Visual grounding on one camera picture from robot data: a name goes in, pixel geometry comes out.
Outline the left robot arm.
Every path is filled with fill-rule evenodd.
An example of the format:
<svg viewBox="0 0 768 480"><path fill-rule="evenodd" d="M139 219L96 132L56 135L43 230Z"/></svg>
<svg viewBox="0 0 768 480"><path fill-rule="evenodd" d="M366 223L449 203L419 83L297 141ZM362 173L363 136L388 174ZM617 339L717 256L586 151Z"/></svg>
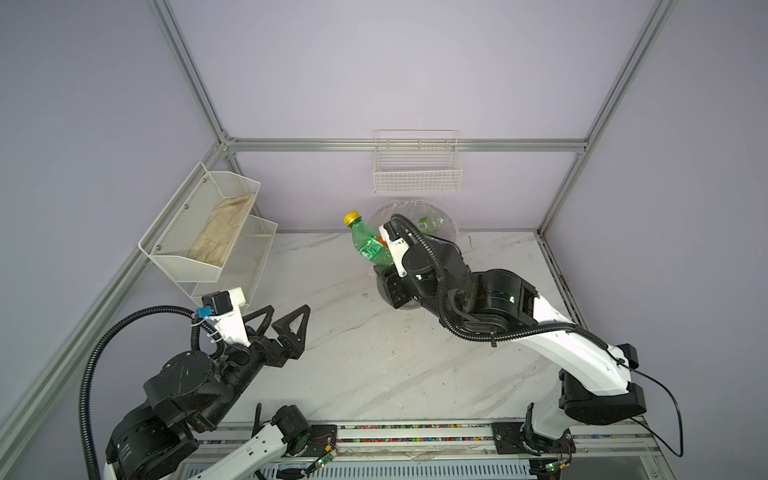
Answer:
<svg viewBox="0 0 768 480"><path fill-rule="evenodd" d="M241 288L203 296L201 308L149 307L117 322L97 342L86 364L78 400L80 437L91 479L163 479L198 448L196 433L214 431L265 366L281 368L305 348L310 308L303 305L279 320L266 306L251 314ZM191 322L187 351L165 362L144 384L146 400L115 427L99 462L90 400L95 369L109 342L133 322L176 314Z"/></svg>

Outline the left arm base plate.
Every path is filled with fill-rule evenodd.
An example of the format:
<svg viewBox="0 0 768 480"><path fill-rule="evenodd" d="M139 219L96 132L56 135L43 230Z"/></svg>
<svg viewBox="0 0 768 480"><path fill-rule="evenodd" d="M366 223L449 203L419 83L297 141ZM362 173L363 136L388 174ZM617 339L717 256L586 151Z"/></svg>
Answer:
<svg viewBox="0 0 768 480"><path fill-rule="evenodd" d="M335 424L313 424L302 457L316 458L327 453L337 443L338 426Z"/></svg>

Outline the crushed green bottle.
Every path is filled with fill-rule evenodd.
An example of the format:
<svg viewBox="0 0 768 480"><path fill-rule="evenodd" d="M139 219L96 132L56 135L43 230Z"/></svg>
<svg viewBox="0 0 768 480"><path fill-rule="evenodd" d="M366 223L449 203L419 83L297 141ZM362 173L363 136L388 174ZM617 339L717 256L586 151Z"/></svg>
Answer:
<svg viewBox="0 0 768 480"><path fill-rule="evenodd" d="M351 231L354 248L363 258L383 267L394 264L390 251L379 237L379 233L366 223L357 211L347 213L344 216L344 223Z"/></svg>

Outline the clear bottle green label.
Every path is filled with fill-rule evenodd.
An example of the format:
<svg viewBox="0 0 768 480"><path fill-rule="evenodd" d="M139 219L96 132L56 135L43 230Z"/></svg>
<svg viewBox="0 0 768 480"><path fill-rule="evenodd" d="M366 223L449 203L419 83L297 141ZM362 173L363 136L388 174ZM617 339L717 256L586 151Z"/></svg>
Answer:
<svg viewBox="0 0 768 480"><path fill-rule="evenodd" d="M417 227L424 233L438 235L445 230L446 222L440 216L429 215L420 218L417 221Z"/></svg>

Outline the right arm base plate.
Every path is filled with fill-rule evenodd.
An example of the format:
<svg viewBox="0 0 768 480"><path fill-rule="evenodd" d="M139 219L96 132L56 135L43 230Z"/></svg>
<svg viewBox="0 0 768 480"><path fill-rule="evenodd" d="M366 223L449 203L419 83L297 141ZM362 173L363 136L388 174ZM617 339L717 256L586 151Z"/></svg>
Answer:
<svg viewBox="0 0 768 480"><path fill-rule="evenodd" d="M492 438L498 454L530 454L542 456L555 453L573 453L575 443L569 429L557 439L535 433L532 426L534 404L526 410L520 421L497 421L491 424Z"/></svg>

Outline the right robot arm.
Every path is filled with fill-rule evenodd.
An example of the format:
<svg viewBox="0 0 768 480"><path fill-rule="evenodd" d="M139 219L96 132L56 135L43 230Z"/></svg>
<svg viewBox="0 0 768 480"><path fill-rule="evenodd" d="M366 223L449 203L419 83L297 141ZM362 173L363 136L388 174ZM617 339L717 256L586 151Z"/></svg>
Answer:
<svg viewBox="0 0 768 480"><path fill-rule="evenodd" d="M393 262L377 268L378 288L393 308L415 302L462 340L520 343L559 366L553 392L528 406L527 441L559 440L578 423L604 426L645 414L644 391L631 377L632 345L610 345L563 317L512 271L472 271L455 243L421 232L401 214L379 230Z"/></svg>

